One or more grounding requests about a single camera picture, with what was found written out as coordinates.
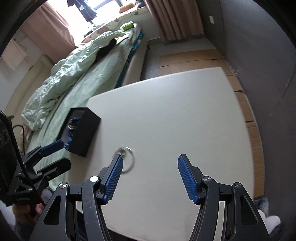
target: black box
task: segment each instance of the black box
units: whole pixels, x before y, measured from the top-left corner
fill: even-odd
[[[79,123],[75,126],[75,130],[71,132],[72,141],[68,143],[69,124],[71,118],[80,118]],[[72,108],[67,115],[57,140],[65,143],[65,149],[79,156],[86,157],[87,151],[91,144],[91,140],[100,124],[101,118],[93,113],[89,108]]]

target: blue gripper pad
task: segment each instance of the blue gripper pad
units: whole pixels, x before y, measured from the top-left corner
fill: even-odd
[[[178,158],[178,169],[181,174],[189,199],[192,200],[194,204],[197,204],[198,202],[197,185],[182,156],[179,156]]]
[[[105,202],[105,204],[107,204],[108,201],[110,201],[113,198],[113,194],[115,192],[122,168],[123,159],[122,157],[120,157],[114,165],[113,170],[110,176],[108,177],[105,185],[105,195],[103,197],[103,202]]]

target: light switch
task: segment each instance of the light switch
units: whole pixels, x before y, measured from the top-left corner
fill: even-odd
[[[213,16],[209,16],[210,17],[210,22],[212,23],[212,24],[215,24],[214,23],[214,17]]]

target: brown curtain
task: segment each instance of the brown curtain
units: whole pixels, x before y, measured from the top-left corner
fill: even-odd
[[[202,21],[195,0],[144,0],[158,23],[162,41],[203,34]]]
[[[32,13],[21,30],[55,62],[66,58],[76,48],[68,23],[47,2]]]

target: floor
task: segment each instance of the floor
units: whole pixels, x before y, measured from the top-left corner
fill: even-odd
[[[150,49],[146,52],[141,80],[147,80],[158,76],[160,56],[173,53],[214,48],[215,47],[205,37],[195,37],[190,39],[173,41],[170,43],[152,45],[150,46]]]

